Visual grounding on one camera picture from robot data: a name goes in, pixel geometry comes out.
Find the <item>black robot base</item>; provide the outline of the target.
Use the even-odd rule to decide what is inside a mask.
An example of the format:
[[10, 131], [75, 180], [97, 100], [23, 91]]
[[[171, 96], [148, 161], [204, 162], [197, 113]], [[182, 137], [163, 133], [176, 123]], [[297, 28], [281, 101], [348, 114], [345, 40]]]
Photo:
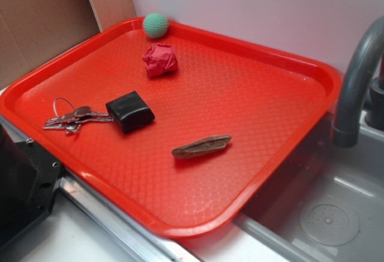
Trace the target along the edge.
[[45, 220], [64, 168], [37, 142], [15, 142], [1, 127], [1, 250]]

